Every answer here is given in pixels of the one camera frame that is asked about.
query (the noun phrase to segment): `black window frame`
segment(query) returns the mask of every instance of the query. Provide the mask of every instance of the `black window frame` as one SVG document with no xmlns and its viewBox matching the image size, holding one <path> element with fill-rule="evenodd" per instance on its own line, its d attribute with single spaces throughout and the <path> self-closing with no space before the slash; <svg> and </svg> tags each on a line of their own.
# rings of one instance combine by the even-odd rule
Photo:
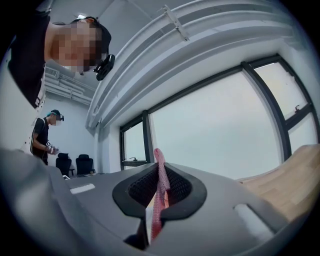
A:
<svg viewBox="0 0 320 256">
<path fill-rule="evenodd" d="M 267 86 L 267 84 L 264 82 L 264 80 L 258 75 L 258 73 L 255 71 L 256 68 L 260 68 L 269 64 L 273 63 L 280 63 L 281 66 L 286 70 L 291 76 L 294 77 L 295 82 L 297 83 L 298 87 L 300 88 L 304 98 L 307 101 L 306 106 L 304 106 L 301 109 L 297 109 L 295 111 L 295 114 L 291 117 L 289 117 L 287 120 L 285 119 L 281 108 L 275 98 L 275 96 L 272 94 L 271 90 Z M 305 88 L 304 84 L 296 74 L 296 72 L 292 69 L 292 67 L 285 61 L 284 58 L 281 57 L 278 53 L 272 56 L 259 58 L 253 61 L 243 61 L 239 65 L 229 68 L 227 70 L 224 70 L 222 72 L 219 72 L 217 74 L 214 74 L 210 77 L 207 77 L 177 93 L 174 95 L 164 99 L 163 101 L 159 102 L 158 104 L 152 106 L 148 110 L 143 110 L 142 113 L 137 116 L 136 118 L 132 119 L 128 123 L 126 123 L 124 126 L 120 127 L 120 159 L 121 159 L 121 170 L 124 169 L 124 166 L 141 166 L 148 163 L 154 163 L 154 154 L 153 154 L 153 145 L 152 145 L 152 136 L 151 136 L 151 126 L 150 126 L 150 120 L 149 120 L 149 114 L 165 107 L 166 105 L 190 94 L 193 93 L 196 90 L 199 90 L 207 85 L 212 84 L 213 82 L 216 82 L 220 79 L 223 79 L 225 77 L 228 77 L 230 75 L 233 75 L 238 72 L 245 72 L 249 78 L 251 78 L 252 82 L 259 88 L 260 95 L 264 97 L 266 100 L 270 110 L 271 114 L 273 115 L 276 128 L 278 130 L 279 140 L 281 144 L 282 149 L 282 161 L 286 161 L 291 155 L 291 142 L 289 137 L 289 130 L 292 129 L 294 126 L 296 126 L 299 122 L 301 122 L 309 113 L 312 114 L 316 133 L 317 133 L 317 141 L 320 143 L 320 124 L 317 116 L 316 109 L 314 107 L 314 104 L 312 102 L 312 99 Z M 142 122 L 143 127 L 143 141 L 144 141 L 144 150 L 145 150 L 145 159 L 146 161 L 124 161 L 124 152 L 125 152 L 125 146 L 124 146 L 124 132 L 133 127 L 134 125 L 137 125 L 138 123 Z"/>
</svg>

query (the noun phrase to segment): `metal bracket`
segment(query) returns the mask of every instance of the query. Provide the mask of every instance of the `metal bracket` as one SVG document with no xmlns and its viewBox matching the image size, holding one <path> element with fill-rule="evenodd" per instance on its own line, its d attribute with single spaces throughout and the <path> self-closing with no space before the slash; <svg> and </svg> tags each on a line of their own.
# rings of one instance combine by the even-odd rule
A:
<svg viewBox="0 0 320 256">
<path fill-rule="evenodd" d="M 181 25 L 177 16 L 170 10 L 170 8 L 166 4 L 161 9 L 168 16 L 168 18 L 171 20 L 171 22 L 175 25 L 175 29 L 181 34 L 181 36 L 183 37 L 183 40 L 189 41 L 190 39 L 188 37 L 188 32 Z"/>
</svg>

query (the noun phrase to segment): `black t-shirt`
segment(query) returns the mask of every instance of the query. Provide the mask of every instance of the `black t-shirt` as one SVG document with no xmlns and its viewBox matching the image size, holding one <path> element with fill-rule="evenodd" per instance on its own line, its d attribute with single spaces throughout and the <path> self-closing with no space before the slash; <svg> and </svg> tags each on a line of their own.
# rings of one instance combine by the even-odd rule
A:
<svg viewBox="0 0 320 256">
<path fill-rule="evenodd" d="M 47 119 L 38 118 L 34 125 L 34 133 L 38 134 L 36 140 L 42 145 L 46 145 L 48 142 L 48 130 L 49 124 Z M 35 147 L 32 148 L 32 153 L 39 158 L 43 158 L 44 155 L 47 155 L 47 152 Z"/>
<path fill-rule="evenodd" d="M 8 68 L 29 103 L 35 108 L 45 71 L 45 38 L 49 16 L 33 15 L 26 22 L 11 44 Z"/>
</svg>

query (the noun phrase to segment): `large window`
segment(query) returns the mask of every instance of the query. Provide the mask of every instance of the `large window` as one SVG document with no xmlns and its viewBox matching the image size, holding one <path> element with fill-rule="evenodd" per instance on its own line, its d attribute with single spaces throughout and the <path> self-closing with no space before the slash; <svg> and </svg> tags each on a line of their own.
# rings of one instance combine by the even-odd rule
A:
<svg viewBox="0 0 320 256">
<path fill-rule="evenodd" d="M 131 155 L 152 163 L 153 149 L 160 148 L 168 163 L 240 179 L 271 171 L 300 146 L 319 143 L 320 126 L 304 85 L 277 54 L 172 95 L 121 134 L 124 166 L 138 166 L 127 163 Z"/>
</svg>

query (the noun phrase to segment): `red cloth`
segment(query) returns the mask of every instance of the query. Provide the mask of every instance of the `red cloth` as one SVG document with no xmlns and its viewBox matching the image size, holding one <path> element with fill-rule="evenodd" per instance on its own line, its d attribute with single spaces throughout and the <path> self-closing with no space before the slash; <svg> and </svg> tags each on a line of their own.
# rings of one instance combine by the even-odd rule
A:
<svg viewBox="0 0 320 256">
<path fill-rule="evenodd" d="M 165 169 L 165 157 L 159 148 L 154 150 L 154 156 L 158 162 L 159 181 L 155 193 L 153 215 L 151 224 L 151 240 L 154 240 L 160 233 L 162 226 L 160 220 L 161 211 L 169 207 L 167 191 L 170 189 L 167 172 Z"/>
</svg>

